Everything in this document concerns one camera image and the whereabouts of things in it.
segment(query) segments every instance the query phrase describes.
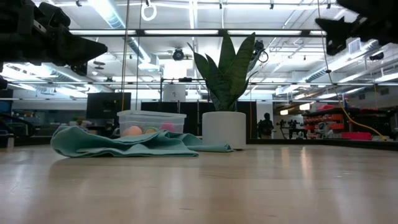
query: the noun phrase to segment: computer monitor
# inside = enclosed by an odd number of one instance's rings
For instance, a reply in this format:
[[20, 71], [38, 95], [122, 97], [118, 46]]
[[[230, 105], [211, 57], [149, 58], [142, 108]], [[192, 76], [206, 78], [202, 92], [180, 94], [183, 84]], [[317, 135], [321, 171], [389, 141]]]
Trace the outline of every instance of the computer monitor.
[[131, 93], [89, 93], [87, 97], [86, 118], [116, 119], [117, 113], [131, 107]]

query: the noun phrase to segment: security camera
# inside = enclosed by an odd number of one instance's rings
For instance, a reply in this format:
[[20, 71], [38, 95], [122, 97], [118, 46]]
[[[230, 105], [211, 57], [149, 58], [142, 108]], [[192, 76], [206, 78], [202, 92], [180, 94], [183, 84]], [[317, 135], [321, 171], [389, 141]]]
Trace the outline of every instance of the security camera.
[[173, 59], [175, 61], [181, 61], [184, 59], [184, 52], [182, 52], [182, 49], [175, 49]]

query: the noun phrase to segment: cable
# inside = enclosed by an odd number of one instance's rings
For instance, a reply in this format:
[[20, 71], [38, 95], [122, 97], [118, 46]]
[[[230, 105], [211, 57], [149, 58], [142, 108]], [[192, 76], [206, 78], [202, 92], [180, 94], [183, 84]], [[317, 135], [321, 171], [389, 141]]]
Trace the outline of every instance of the cable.
[[130, 0], [127, 0], [127, 13], [126, 13], [126, 33], [124, 34], [124, 53], [122, 64], [122, 111], [124, 111], [124, 83], [126, 81], [126, 57], [127, 57], [127, 42], [128, 42], [128, 28], [129, 28], [129, 14], [130, 14]]
[[261, 63], [266, 63], [266, 62], [268, 62], [268, 60], [269, 60], [269, 55], [268, 55], [268, 53], [266, 52], [265, 49], [260, 50], [259, 54], [265, 54], [265, 55], [267, 56], [267, 60], [265, 60], [265, 61], [260, 60], [260, 57], [259, 57], [259, 62], [261, 62]]
[[[319, 16], [319, 18], [321, 18], [321, 9], [320, 9], [319, 0], [317, 0], [317, 2], [318, 2], [318, 16]], [[364, 125], [364, 124], [360, 124], [360, 123], [354, 121], [354, 120], [349, 116], [349, 114], [347, 113], [347, 111], [344, 109], [343, 103], [341, 102], [340, 97], [339, 97], [338, 94], [337, 94], [336, 86], [334, 86], [333, 80], [331, 79], [331, 75], [330, 75], [331, 72], [330, 72], [330, 70], [329, 70], [328, 59], [327, 59], [327, 56], [326, 56], [325, 41], [323, 40], [323, 32], [321, 32], [321, 38], [322, 38], [322, 46], [323, 46], [323, 47], [322, 47], [322, 49], [323, 49], [323, 56], [324, 56], [324, 58], [325, 58], [326, 69], [328, 70], [327, 73], [328, 73], [328, 76], [329, 76], [329, 80], [330, 80], [330, 83], [331, 83], [332, 86], [333, 86], [333, 91], [336, 93], [336, 96], [337, 96], [337, 99], [338, 99], [338, 103], [339, 103], [341, 109], [344, 111], [344, 114], [347, 116], [347, 118], [349, 119], [349, 121], [351, 121], [352, 123], [354, 123], [354, 124], [356, 124], [356, 125], [358, 125], [358, 126], [361, 126], [361, 127], [364, 127], [364, 128], [367, 128], [367, 129], [369, 129], [369, 130], [374, 131], [376, 134], [378, 134], [378, 135], [380, 136], [381, 139], [383, 139], [384, 141], [387, 141], [386, 137], [384, 137], [384, 136], [383, 136], [380, 132], [378, 132], [376, 129], [374, 129], [374, 128], [372, 128], [372, 127], [369, 127], [369, 126], [366, 126], [366, 125]]]
[[[139, 29], [141, 30], [141, 23], [142, 23], [142, 10], [140, 12], [140, 17], [139, 17]], [[138, 106], [138, 64], [139, 64], [139, 47], [141, 46], [141, 38], [138, 37], [138, 54], [137, 54], [137, 69], [136, 69], [136, 107], [135, 110], [137, 110], [137, 106]]]

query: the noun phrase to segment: white planter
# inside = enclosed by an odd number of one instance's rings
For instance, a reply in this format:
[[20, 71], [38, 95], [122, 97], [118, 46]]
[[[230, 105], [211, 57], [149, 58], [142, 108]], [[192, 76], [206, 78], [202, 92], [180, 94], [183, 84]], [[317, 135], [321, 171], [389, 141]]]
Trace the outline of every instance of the white planter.
[[246, 115], [238, 112], [209, 112], [202, 117], [203, 143], [228, 143], [233, 149], [246, 147]]

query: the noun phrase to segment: teal cloth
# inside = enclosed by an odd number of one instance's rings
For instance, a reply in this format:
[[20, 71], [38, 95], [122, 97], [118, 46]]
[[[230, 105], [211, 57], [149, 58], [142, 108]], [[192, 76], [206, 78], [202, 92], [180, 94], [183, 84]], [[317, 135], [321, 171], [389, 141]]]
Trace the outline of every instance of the teal cloth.
[[159, 131], [139, 136], [125, 136], [110, 139], [89, 134], [74, 126], [61, 126], [51, 139], [55, 152], [67, 157], [96, 156], [198, 156], [201, 152], [231, 152], [227, 144], [203, 145], [202, 140], [191, 134]]

